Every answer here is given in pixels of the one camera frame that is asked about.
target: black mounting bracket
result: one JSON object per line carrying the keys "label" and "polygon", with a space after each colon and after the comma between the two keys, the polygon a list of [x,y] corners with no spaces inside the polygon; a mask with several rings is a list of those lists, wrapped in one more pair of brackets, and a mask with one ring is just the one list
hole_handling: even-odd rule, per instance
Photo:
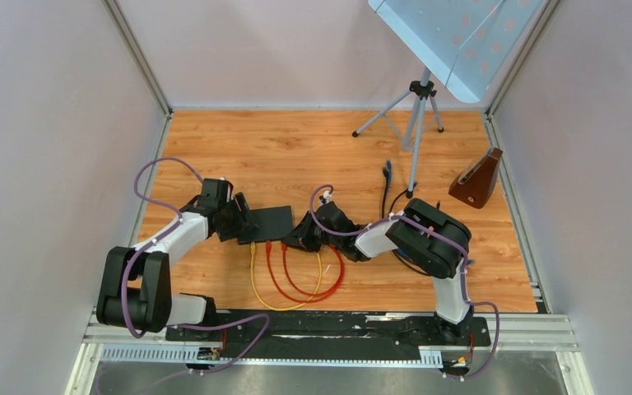
{"label": "black mounting bracket", "polygon": [[432,81],[428,81],[425,86],[422,86],[420,81],[411,81],[408,90],[418,95],[422,100],[427,100],[428,96],[435,97],[437,95],[434,88],[435,84]]}

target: metal floor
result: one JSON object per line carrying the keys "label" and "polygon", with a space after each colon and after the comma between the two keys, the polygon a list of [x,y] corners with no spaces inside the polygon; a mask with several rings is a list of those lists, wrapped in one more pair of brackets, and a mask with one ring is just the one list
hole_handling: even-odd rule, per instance
{"label": "metal floor", "polygon": [[[487,353],[474,355],[481,364]],[[439,372],[416,368],[335,368],[236,365],[206,377],[183,376],[155,388],[156,380],[184,370],[183,365],[123,362],[101,364],[100,393],[372,395],[386,394],[566,394],[553,352],[505,351],[496,354],[488,370],[476,379],[455,383]],[[96,395],[95,385],[91,394]]]}

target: red cable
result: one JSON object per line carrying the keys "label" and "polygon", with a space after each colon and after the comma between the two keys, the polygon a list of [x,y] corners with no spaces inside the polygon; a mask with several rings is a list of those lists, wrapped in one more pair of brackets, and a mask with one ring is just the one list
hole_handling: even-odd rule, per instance
{"label": "red cable", "polygon": [[221,349],[226,350],[226,339],[228,337],[228,332],[224,329],[224,333],[221,334]]}
{"label": "red cable", "polygon": [[275,287],[282,294],[282,296],[296,303],[316,303],[316,302],[320,302],[322,300],[327,299],[330,295],[333,295],[335,293],[338,287],[342,284],[342,278],[345,276],[345,263],[342,261],[342,257],[340,253],[333,246],[330,246],[330,247],[336,253],[338,257],[338,261],[340,262],[340,276],[338,276],[336,283],[333,284],[333,286],[331,286],[331,288],[326,291],[326,295],[320,298],[312,299],[312,300],[298,300],[296,298],[289,296],[285,291],[282,290],[282,288],[280,288],[280,285],[277,284],[277,280],[275,279],[275,274],[272,272],[272,265],[270,264],[270,252],[272,251],[272,244],[268,241],[265,244],[265,253],[267,255],[267,270],[270,272],[270,278],[272,279],[272,284],[275,285]]}
{"label": "red cable", "polygon": [[[336,252],[336,254],[338,255],[338,258],[341,259],[341,262],[342,262],[342,258],[340,258],[340,253],[338,252],[338,250],[333,248],[333,246],[330,246],[330,247],[331,247],[331,249],[333,249],[333,251]],[[298,286],[296,286],[296,284],[292,281],[292,278],[290,277],[290,271],[287,270],[287,244],[284,244],[284,243],[282,243],[282,266],[285,268],[285,274],[287,275],[287,280],[292,285],[292,288],[297,290],[300,294],[306,295],[308,297],[315,297],[315,296],[326,295],[329,292],[332,293],[332,287],[330,289],[328,289],[328,290],[323,291],[323,292],[319,292],[318,294],[312,294],[312,293],[307,292],[305,290],[301,290]]]}

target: tripod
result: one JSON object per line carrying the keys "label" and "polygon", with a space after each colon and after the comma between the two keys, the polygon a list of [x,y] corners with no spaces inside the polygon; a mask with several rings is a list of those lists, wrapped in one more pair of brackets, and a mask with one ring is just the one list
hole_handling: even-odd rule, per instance
{"label": "tripod", "polygon": [[[359,129],[355,130],[352,133],[353,137],[358,137],[366,128],[368,128],[374,121],[377,119],[384,117],[389,125],[393,128],[393,131],[396,133],[398,138],[401,140],[401,147],[404,150],[409,151],[411,149],[411,133],[413,132],[413,126],[416,125],[417,120],[417,130],[416,130],[416,142],[413,146],[413,163],[411,165],[411,179],[408,181],[408,190],[406,191],[406,198],[413,197],[413,188],[416,183],[416,168],[418,166],[418,154],[421,149],[421,138],[423,135],[423,130],[427,129],[431,124],[428,123],[423,128],[423,122],[425,121],[425,102],[430,99],[430,105],[432,106],[432,110],[434,111],[434,120],[437,123],[437,131],[444,132],[444,127],[442,126],[442,119],[439,117],[439,111],[437,110],[437,102],[435,102],[435,95],[437,91],[433,88],[435,84],[430,82],[430,70],[426,67],[423,71],[423,77],[421,77],[420,81],[413,81],[411,85],[408,87],[408,91],[401,93],[394,101],[392,101],[389,105],[381,109],[372,119],[367,121],[364,125],[362,125]],[[401,100],[406,99],[408,95],[414,93],[418,96],[417,100],[413,103],[413,109],[411,110],[411,117],[408,119],[408,127],[406,128],[406,136],[401,136],[401,133],[396,128],[396,125],[393,124],[391,119],[386,115],[386,113],[393,108],[394,105],[397,105],[401,102]]]}

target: white cable clip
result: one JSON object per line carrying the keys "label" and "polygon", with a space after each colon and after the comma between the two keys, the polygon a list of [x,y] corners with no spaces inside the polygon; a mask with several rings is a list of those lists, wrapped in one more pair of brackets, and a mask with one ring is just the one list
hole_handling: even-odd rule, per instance
{"label": "white cable clip", "polygon": [[323,204],[330,203],[333,200],[333,193],[331,191],[326,191],[323,193]]}

